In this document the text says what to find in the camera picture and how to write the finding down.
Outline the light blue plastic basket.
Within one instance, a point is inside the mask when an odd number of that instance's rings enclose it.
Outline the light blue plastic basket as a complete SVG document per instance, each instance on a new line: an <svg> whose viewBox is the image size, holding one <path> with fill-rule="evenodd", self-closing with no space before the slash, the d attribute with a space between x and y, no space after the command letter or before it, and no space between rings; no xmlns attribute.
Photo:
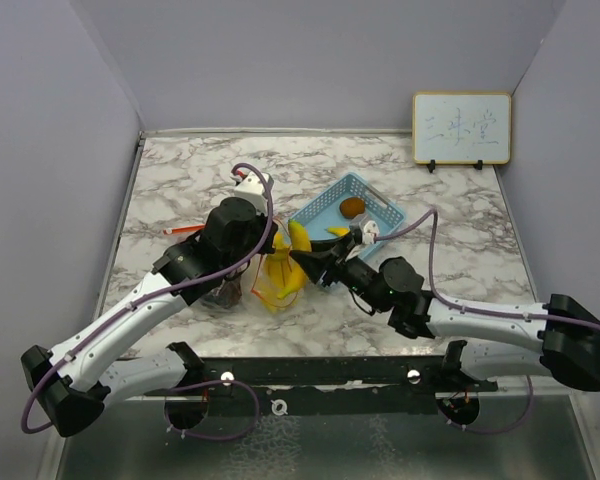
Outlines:
<svg viewBox="0 0 600 480"><path fill-rule="evenodd" d="M351 224L352 219L342 215L340 204L353 197L364 201L364 214L375 222L381 236L398 231L406 222L406 213L402 208L353 172L345 174L318 193L290 219L303 225L311 240L336 239L328 229Z"/></svg>

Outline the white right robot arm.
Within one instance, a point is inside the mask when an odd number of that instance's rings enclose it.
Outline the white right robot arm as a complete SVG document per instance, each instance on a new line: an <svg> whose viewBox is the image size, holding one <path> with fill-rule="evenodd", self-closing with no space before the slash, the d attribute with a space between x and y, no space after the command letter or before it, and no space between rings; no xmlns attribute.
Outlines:
<svg viewBox="0 0 600 480"><path fill-rule="evenodd" d="M403 257L372 268L352 255L350 237L317 241L291 258L314 284L344 285L372 312L410 338L452 338L439 367L441 383L461 391L501 376L550 376L585 392L600 392L600 321L568 295L546 303L489 304L435 294Z"/></svg>

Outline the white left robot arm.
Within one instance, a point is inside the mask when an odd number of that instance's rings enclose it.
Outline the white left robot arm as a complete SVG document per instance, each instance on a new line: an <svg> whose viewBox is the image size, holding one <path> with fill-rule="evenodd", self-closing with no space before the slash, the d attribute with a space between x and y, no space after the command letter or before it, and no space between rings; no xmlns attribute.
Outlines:
<svg viewBox="0 0 600 480"><path fill-rule="evenodd" d="M20 361L31 395L49 426L64 437L93 424L105 408L129 397L171 390L186 395L207 386L204 362L184 342L150 357L121 355L162 321L219 287L250 259L272 252L277 231L272 208L229 197L212 209L205 226L169 247L152 269L111 310L71 338L29 347Z"/></svg>

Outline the single yellow banana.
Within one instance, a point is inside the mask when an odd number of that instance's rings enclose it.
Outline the single yellow banana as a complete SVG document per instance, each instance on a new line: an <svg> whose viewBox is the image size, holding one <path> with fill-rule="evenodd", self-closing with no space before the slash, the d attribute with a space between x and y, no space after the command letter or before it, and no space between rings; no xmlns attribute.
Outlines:
<svg viewBox="0 0 600 480"><path fill-rule="evenodd" d="M336 237L345 236L350 232L348 227L328 227L326 231Z"/></svg>

